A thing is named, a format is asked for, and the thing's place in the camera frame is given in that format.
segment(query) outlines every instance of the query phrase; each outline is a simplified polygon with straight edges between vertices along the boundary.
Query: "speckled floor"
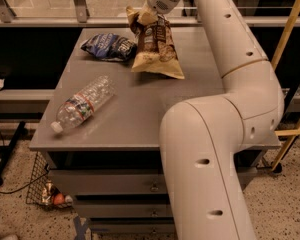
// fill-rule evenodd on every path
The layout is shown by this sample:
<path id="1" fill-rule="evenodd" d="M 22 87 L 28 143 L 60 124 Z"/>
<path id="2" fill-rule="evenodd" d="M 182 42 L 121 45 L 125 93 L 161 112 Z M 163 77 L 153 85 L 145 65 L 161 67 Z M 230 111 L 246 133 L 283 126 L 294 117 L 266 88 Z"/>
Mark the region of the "speckled floor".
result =
<path id="1" fill-rule="evenodd" d="M 29 130 L 13 151 L 3 173 L 1 191 L 9 192 L 30 181 L 36 152 L 28 148 L 35 124 L 26 124 Z M 3 129 L 6 144 L 13 129 Z M 277 154 L 269 151 L 268 162 Z M 282 161 L 281 174 L 259 170 L 257 177 L 245 189 L 245 198 L 258 239 L 300 239 L 300 137 Z M 71 208 L 47 211 L 26 203 L 28 187 L 13 193 L 0 194 L 0 239 L 15 233 L 22 240 L 32 239 L 103 239 L 103 240 L 172 240 L 171 235 L 104 235 L 84 230 L 83 218 Z"/>

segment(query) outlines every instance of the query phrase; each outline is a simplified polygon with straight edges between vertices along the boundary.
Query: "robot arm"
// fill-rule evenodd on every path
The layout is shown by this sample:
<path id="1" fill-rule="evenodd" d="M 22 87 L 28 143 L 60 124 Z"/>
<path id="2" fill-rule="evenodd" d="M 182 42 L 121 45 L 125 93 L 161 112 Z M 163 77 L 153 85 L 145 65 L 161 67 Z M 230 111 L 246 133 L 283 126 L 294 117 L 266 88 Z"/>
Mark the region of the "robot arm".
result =
<path id="1" fill-rule="evenodd" d="M 167 13 L 177 1 L 147 3 Z M 161 124 L 160 151 L 178 238 L 256 239 L 233 155 L 273 133 L 283 114 L 283 94 L 232 0 L 195 3 L 225 93 L 180 102 Z"/>

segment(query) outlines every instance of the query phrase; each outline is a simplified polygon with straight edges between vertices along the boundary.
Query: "wire basket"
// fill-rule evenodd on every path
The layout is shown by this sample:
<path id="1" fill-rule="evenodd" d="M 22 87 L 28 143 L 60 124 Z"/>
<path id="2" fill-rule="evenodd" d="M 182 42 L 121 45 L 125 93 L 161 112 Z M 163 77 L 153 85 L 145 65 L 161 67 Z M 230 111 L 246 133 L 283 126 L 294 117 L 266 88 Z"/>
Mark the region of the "wire basket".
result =
<path id="1" fill-rule="evenodd" d="M 62 209 L 72 207 L 72 203 L 63 203 L 63 204 L 50 204 L 46 205 L 42 202 L 42 193 L 45 188 L 45 185 L 48 178 L 49 166 L 42 155 L 38 152 L 33 164 L 33 169 L 31 173 L 31 180 L 32 182 L 29 185 L 27 197 L 26 197 L 26 204 L 35 204 L 40 206 L 45 210 L 52 210 L 52 209 Z"/>

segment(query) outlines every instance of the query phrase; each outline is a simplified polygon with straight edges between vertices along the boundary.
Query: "white bottle cap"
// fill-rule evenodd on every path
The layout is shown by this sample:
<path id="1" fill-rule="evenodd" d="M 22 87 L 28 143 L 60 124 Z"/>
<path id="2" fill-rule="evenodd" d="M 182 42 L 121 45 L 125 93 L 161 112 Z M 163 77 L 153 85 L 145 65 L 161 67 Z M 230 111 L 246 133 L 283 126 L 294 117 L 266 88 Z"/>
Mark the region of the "white bottle cap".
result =
<path id="1" fill-rule="evenodd" d="M 53 122 L 50 126 L 56 133 L 63 132 L 63 128 L 59 122 Z"/>

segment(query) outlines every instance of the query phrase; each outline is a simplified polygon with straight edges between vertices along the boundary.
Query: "clear plastic bottle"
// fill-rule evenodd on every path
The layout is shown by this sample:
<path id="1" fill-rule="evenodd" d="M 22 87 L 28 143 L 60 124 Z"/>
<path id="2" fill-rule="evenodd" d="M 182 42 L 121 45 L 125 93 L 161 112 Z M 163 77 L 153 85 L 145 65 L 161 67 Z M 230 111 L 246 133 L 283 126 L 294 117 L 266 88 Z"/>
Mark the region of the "clear plastic bottle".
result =
<path id="1" fill-rule="evenodd" d="M 56 121 L 51 124 L 56 133 L 79 126 L 114 95 L 113 82 L 108 76 L 99 76 L 62 104 Z"/>

